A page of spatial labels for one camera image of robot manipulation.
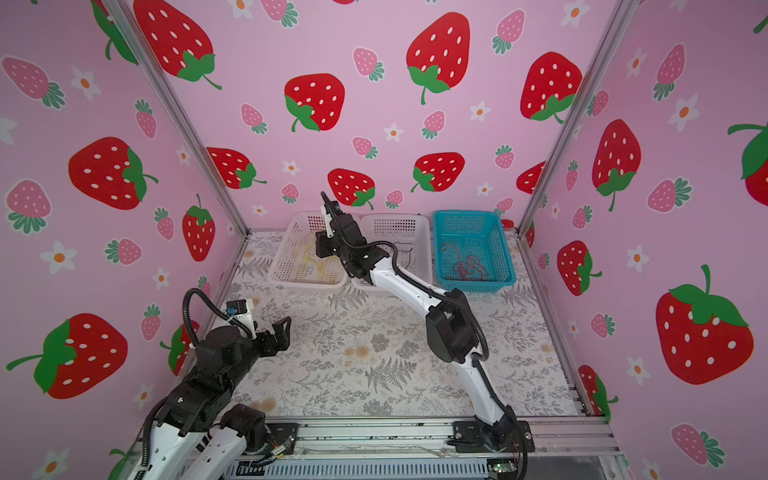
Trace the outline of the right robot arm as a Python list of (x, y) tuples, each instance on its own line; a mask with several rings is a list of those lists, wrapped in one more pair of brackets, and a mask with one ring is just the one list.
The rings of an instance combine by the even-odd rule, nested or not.
[(398, 263), (399, 250), (389, 241), (368, 241), (356, 220), (331, 202), (321, 208), (325, 230), (316, 234), (316, 254), (337, 257), (349, 277), (382, 288), (421, 314), (429, 349), (450, 364), (469, 394), (479, 438), (473, 443), (489, 451), (528, 454), (522, 423), (504, 404), (485, 370), (487, 338), (465, 294), (441, 290)]

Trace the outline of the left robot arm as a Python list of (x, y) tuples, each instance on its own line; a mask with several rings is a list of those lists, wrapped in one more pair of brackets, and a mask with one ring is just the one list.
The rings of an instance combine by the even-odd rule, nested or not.
[(141, 455), (131, 479), (219, 479), (243, 454), (260, 469), (292, 453), (298, 427), (271, 430), (264, 412), (233, 405), (237, 386), (257, 360), (287, 350), (292, 320), (260, 330), (253, 303), (240, 299), (218, 308), (199, 288), (182, 300), (182, 321), (195, 364), (145, 418)]

